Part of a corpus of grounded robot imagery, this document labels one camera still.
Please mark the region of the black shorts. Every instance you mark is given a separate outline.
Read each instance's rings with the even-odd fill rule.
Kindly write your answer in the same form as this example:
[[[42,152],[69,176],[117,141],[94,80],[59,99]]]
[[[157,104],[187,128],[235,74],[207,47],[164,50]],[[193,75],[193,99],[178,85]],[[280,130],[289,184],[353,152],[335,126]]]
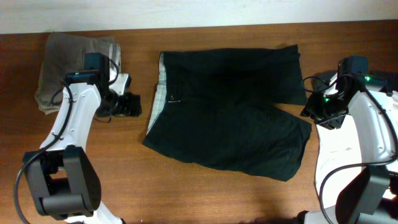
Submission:
[[[162,52],[143,145],[185,163],[290,180],[312,132],[279,108],[306,103],[299,58],[296,45]]]

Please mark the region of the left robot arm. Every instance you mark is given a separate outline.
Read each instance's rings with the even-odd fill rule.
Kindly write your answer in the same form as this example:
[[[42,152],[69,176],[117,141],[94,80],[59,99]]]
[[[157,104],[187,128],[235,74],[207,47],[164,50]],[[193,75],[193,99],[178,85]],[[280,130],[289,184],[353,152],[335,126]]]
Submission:
[[[50,134],[38,151],[27,152],[14,184],[14,204],[25,177],[39,215],[67,223],[124,223],[101,200],[101,183],[86,155],[92,120],[97,117],[139,116],[141,98],[127,91],[131,78],[101,53],[83,57],[83,69],[62,79],[62,101]]]

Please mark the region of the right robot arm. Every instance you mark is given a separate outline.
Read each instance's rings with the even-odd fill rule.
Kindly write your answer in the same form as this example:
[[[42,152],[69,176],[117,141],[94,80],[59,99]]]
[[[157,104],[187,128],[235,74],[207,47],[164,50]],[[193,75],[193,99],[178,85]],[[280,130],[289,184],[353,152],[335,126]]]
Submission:
[[[397,222],[397,75],[370,71],[365,57],[313,78],[301,112],[318,131],[320,209],[302,223]]]

